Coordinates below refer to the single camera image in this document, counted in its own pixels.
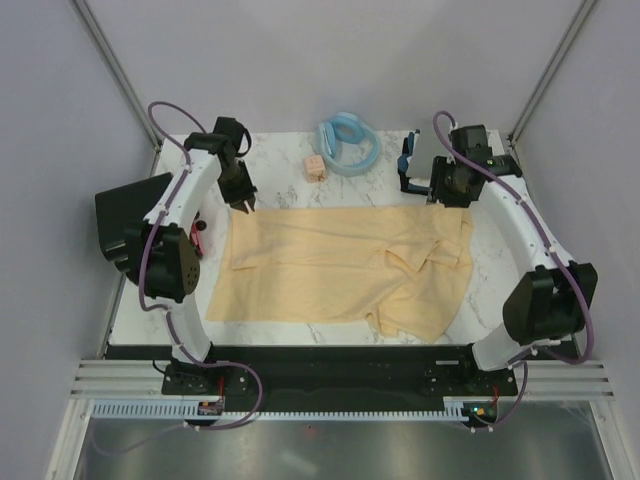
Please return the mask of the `small pink cube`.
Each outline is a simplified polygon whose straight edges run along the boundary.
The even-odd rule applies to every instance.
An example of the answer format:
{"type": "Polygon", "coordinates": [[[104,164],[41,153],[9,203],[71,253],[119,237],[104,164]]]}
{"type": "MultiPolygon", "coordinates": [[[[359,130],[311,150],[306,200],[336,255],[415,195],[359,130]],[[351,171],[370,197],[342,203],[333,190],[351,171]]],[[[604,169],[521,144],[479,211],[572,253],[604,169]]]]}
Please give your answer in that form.
{"type": "Polygon", "coordinates": [[[323,182],[327,178],[327,169],[321,155],[312,155],[304,159],[305,178],[309,183],[323,182]]]}

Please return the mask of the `black pink drawer organizer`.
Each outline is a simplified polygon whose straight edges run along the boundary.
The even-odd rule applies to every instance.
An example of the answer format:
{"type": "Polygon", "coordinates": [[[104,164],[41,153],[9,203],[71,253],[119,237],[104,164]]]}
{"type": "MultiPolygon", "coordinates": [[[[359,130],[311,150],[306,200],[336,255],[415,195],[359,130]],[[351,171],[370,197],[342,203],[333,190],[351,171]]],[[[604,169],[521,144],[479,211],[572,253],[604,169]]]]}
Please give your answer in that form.
{"type": "Polygon", "coordinates": [[[95,195],[100,250],[107,261],[128,277],[137,278],[140,263],[133,265],[128,259],[125,228],[144,219],[171,180],[171,173],[163,173],[95,195]]]}

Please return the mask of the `yellow t shirt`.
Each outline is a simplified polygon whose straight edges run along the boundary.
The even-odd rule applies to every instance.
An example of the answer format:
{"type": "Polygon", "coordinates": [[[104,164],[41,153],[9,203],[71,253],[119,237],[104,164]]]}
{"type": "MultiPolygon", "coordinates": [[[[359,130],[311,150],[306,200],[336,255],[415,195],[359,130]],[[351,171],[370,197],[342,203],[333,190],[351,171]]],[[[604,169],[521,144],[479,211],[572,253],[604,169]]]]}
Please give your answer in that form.
{"type": "Polygon", "coordinates": [[[433,343],[465,297],[473,230],[468,210],[442,205],[234,213],[206,318],[365,320],[433,343]]]}

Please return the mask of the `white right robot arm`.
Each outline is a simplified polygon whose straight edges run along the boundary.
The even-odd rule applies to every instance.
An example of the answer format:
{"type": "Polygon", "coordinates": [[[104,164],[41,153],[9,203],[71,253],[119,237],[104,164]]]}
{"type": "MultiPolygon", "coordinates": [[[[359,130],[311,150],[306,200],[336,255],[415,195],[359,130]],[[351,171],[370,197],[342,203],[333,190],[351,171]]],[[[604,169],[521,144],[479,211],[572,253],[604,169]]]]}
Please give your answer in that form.
{"type": "Polygon", "coordinates": [[[480,203],[506,240],[516,263],[519,282],[505,300],[502,321],[475,342],[473,358],[458,368],[458,381],[467,392],[483,392],[494,381],[494,371],[513,366],[536,350],[549,352],[564,338],[587,335],[583,353],[553,358],[580,365],[593,350],[590,305],[598,275],[590,263],[577,263],[560,245],[529,196],[519,167],[508,155],[492,157],[486,173],[437,156],[430,179],[431,197],[446,207],[467,208],[480,203]]]}

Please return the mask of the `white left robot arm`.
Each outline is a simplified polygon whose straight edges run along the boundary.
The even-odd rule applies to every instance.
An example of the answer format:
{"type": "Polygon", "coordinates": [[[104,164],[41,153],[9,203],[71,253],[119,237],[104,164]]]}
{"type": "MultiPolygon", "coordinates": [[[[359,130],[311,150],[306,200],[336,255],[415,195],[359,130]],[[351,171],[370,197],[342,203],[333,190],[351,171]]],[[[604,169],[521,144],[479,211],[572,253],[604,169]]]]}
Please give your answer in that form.
{"type": "Polygon", "coordinates": [[[160,310],[175,360],[190,363],[185,382],[198,393],[208,393],[219,382],[219,369],[206,358],[211,341],[204,333],[195,300],[200,260],[190,231],[204,197],[214,185],[232,209],[255,210],[257,188],[242,158],[251,136],[236,119],[223,117],[211,132],[193,132],[178,147],[184,162],[143,220],[125,230],[131,271],[137,275],[138,299],[143,311],[160,310]]]}

